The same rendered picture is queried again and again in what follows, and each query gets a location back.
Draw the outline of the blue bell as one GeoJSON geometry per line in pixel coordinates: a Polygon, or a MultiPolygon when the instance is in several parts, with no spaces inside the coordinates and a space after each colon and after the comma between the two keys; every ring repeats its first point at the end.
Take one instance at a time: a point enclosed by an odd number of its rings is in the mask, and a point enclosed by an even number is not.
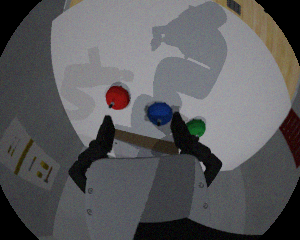
{"type": "Polygon", "coordinates": [[[171,120],[173,112],[172,108],[166,102],[155,102],[148,108],[147,114],[153,124],[162,126],[171,120]]]}

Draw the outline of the green dome bell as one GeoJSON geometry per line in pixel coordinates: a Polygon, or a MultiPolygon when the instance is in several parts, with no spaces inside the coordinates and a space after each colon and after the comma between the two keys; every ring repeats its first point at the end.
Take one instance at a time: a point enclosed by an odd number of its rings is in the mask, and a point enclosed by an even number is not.
{"type": "Polygon", "coordinates": [[[199,137],[201,137],[206,130],[205,123],[202,121],[202,119],[200,120],[193,119],[192,121],[186,124],[190,134],[195,135],[199,141],[199,137]]]}

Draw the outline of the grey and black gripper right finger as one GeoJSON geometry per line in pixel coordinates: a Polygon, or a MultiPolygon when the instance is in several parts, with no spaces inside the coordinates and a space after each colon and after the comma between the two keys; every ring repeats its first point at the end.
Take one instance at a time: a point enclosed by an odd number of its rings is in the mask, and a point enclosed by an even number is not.
{"type": "Polygon", "coordinates": [[[173,113],[170,129],[175,146],[182,151],[180,153],[194,155],[205,166],[204,175],[208,188],[220,171],[222,162],[211,153],[210,148],[198,142],[195,135],[190,134],[179,112],[173,113]]]}

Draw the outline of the red bell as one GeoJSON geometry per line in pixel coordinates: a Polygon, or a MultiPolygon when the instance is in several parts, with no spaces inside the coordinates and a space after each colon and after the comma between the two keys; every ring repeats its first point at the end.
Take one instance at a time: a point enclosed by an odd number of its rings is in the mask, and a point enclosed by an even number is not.
{"type": "Polygon", "coordinates": [[[106,102],[109,108],[120,110],[129,104],[128,91],[121,86],[113,86],[106,93],[106,102]]]}

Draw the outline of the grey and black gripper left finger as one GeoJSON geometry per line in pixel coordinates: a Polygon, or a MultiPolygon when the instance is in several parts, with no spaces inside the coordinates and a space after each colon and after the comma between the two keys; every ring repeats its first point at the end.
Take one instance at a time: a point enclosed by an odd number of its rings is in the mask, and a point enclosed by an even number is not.
{"type": "Polygon", "coordinates": [[[100,127],[96,140],[92,140],[89,143],[89,147],[78,156],[78,160],[75,161],[68,172],[72,180],[84,194],[87,180],[85,173],[87,169],[90,168],[94,160],[107,158],[107,154],[111,152],[113,146],[115,127],[110,115],[105,115],[100,127]]]}

